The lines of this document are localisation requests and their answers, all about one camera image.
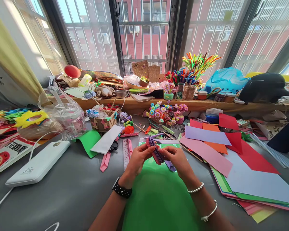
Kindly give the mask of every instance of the wooden stick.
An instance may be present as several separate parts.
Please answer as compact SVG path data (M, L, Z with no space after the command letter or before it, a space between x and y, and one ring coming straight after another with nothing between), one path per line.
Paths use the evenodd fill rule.
M138 127L135 123L133 123L137 128L139 128L141 131L145 133L145 130L143 130L141 127Z
M188 151L190 154L192 154L194 157L196 157L199 161L201 161L203 163L203 161L201 159L199 159L194 153L192 153L190 150L188 150L187 148L185 148L182 144L181 147L184 148L186 151Z
M109 113L111 112L111 109L112 109L113 105L115 104L115 101L116 101L117 98L118 98L118 97L116 97L115 100L113 101L112 106L111 106L111 108L110 108L107 116L109 116Z
M95 102L99 105L99 107L105 112L105 114L107 115L107 112L100 106L100 104L98 103L98 101L93 97L93 99L95 100Z

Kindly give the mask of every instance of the star-patterned basket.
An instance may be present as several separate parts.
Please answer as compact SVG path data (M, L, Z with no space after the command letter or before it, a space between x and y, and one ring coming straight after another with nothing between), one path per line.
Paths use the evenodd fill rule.
M109 114L110 119L90 118L92 129L98 132L107 132L111 127L117 124L117 112L111 111Z

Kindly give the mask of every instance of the air conditioner unit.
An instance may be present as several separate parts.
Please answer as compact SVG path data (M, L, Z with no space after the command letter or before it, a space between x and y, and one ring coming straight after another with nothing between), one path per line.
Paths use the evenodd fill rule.
M231 33L230 30L226 30L226 31L224 31L224 32L220 31L220 32L218 33L218 36L217 36L217 39L216 39L215 42L219 42L219 41L224 42L224 41L227 41L227 40L229 39L229 37L230 37L230 33Z
M97 33L97 40L101 44L110 44L109 35L107 33Z
M130 26L130 27L129 27L129 32L130 32L131 34L135 33L135 34L137 34L137 36L138 36L139 33L140 33L140 26L135 26L135 32L133 31L133 26Z

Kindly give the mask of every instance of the red balloon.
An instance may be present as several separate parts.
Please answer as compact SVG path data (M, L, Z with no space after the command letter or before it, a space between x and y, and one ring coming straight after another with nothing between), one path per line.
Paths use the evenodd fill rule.
M65 74L67 74L71 78L78 78L80 76L80 70L73 66L73 65L67 65L64 68Z

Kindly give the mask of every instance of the gray table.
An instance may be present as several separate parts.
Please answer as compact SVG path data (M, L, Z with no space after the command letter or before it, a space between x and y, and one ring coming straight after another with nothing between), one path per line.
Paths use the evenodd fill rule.
M133 119L136 124L145 124L147 121L138 116ZM133 147L136 147L139 137L130 139ZM41 182L15 188L1 204L0 231L44 231L56 222L60 222L58 231L87 231L111 194L115 180L123 173L121 142L119 140L119 148L112 153L104 173L100 171L101 154L90 159L80 142L71 142L71 146ZM34 153L38 153L46 145L38 147ZM257 145L252 144L252 147L263 154L289 183L289 169L283 169ZM220 193L207 164L199 162L187 152L185 154L194 173L204 182L209 193L217 200L219 209L237 230L289 230L289 211L279 210L257 224L244 209L233 204L237 204L237 201L227 199ZM28 158L29 155L23 157L0 173L0 200L9 191L4 183Z

